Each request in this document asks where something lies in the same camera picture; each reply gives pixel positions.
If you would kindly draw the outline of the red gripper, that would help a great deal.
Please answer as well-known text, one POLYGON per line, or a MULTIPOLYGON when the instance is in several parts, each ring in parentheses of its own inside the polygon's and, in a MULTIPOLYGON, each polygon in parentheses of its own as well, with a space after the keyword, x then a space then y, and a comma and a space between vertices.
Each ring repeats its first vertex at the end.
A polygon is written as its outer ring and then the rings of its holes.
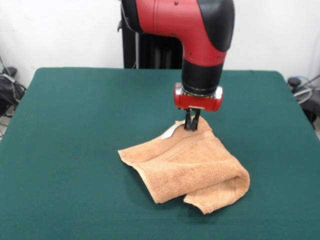
POLYGON ((174 86, 174 105, 179 109, 185 110, 184 129, 198 129, 201 110, 207 112, 216 112, 219 110, 223 102, 223 88, 218 86, 212 95, 200 96, 192 95, 184 90, 181 83, 176 83, 174 86), (191 119, 191 110, 194 109, 194 117, 191 119))

